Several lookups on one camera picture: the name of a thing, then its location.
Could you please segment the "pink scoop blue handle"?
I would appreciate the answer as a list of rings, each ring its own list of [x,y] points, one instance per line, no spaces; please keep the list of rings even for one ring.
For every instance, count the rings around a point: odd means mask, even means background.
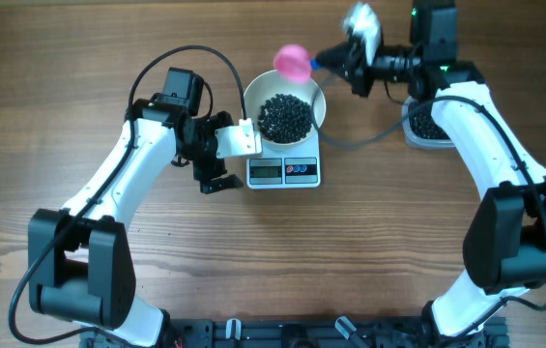
[[[310,52],[298,44],[286,44],[273,58],[273,67],[290,82],[304,84],[314,72],[322,69]]]

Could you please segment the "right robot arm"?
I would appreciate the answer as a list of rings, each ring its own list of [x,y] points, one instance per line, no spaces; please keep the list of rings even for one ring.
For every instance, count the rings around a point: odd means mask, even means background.
[[[502,307],[546,287],[546,168],[506,124],[476,65],[459,58],[457,17],[451,1],[416,1],[409,44],[387,46],[375,12],[357,3],[342,22],[346,42],[314,59],[361,97],[376,81],[406,83],[407,113],[428,112],[474,179],[481,202],[463,272],[424,309],[423,340],[440,347],[471,340]]]

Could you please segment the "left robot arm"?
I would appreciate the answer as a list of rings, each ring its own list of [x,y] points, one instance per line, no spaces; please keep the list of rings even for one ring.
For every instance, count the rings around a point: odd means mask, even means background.
[[[35,312],[123,347],[163,345],[167,313],[135,294],[127,231],[139,205],[168,165],[191,165],[204,194],[239,188],[226,159],[262,150],[251,119],[199,116],[207,88],[196,73],[170,69],[161,93],[129,103],[120,139],[87,185],[60,210],[33,215],[21,285]]]

